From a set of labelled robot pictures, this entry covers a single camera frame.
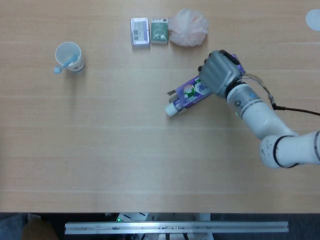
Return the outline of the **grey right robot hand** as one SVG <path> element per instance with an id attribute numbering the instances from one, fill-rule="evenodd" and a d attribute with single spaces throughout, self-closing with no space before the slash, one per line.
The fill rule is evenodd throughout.
<path id="1" fill-rule="evenodd" d="M 230 86 L 242 75 L 240 61 L 227 51 L 214 50 L 198 67 L 199 79 L 218 97 L 225 98 Z"/>

